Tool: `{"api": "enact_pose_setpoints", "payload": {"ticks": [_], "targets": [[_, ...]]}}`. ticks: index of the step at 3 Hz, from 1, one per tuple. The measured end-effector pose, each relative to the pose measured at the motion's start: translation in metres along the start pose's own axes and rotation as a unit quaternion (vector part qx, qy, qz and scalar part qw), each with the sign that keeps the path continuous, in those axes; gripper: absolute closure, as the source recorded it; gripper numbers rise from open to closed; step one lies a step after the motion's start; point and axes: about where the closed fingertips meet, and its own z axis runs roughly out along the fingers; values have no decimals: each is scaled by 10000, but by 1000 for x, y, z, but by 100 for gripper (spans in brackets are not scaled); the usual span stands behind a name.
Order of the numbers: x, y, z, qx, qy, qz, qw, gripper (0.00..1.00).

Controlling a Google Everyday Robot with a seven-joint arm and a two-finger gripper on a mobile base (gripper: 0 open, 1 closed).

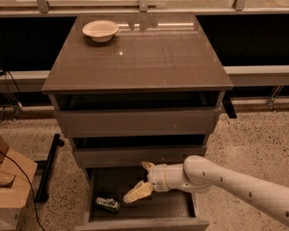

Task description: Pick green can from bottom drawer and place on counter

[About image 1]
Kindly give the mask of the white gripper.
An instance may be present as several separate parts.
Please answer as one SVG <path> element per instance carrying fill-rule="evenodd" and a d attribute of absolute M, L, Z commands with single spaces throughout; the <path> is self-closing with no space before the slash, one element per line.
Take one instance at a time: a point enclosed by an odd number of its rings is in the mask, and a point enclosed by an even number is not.
<path fill-rule="evenodd" d="M 147 181 L 140 181 L 124 197 L 125 203 L 132 203 L 152 194 L 153 191 L 165 193 L 170 190 L 187 189 L 187 177 L 182 164 L 154 165 L 151 162 L 142 162 L 142 167 L 147 171 Z"/>

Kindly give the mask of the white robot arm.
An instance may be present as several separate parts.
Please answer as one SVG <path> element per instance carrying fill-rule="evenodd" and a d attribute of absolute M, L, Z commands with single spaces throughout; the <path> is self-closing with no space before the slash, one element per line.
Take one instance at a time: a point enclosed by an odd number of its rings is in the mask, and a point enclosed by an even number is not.
<path fill-rule="evenodd" d="M 182 164 L 142 162 L 142 166 L 147 171 L 147 181 L 140 181 L 130 190 L 123 197 L 125 203 L 135 202 L 153 192 L 204 193 L 210 186 L 216 186 L 289 227 L 288 187 L 220 167 L 197 155 L 187 157 Z"/>

